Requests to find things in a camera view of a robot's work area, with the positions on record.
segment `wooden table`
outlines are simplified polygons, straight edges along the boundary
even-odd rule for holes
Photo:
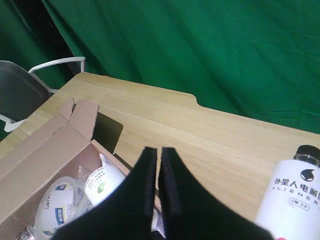
[[[70,97],[98,103],[123,124],[115,153],[131,166],[145,146],[175,147],[210,193],[250,220],[275,163],[292,158],[300,145],[320,145],[318,134],[204,108],[190,94],[80,73],[0,143],[0,166]]]

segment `chair backrest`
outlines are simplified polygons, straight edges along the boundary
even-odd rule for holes
[[[21,121],[49,97],[48,90],[22,67],[0,61],[0,114]]]

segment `cardboard box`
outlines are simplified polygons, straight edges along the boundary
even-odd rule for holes
[[[129,173],[92,140],[98,110],[95,103],[79,100],[75,105],[70,99],[55,117],[1,160],[1,240],[15,239],[26,225],[34,223],[39,203],[54,181],[64,176],[77,179],[79,165],[91,171],[101,167],[100,153],[125,175]]]

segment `bottle cap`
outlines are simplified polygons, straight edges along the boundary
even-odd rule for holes
[[[313,158],[320,160],[320,149],[315,146],[301,145],[298,147],[296,154],[310,155]]]

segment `gray chair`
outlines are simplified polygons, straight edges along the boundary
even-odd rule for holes
[[[47,99],[56,89],[48,87],[33,72],[48,66],[81,62],[81,72],[85,71],[84,57],[67,57],[49,61],[31,68],[29,71],[10,61],[0,61],[0,120],[5,122],[4,130],[12,132]]]

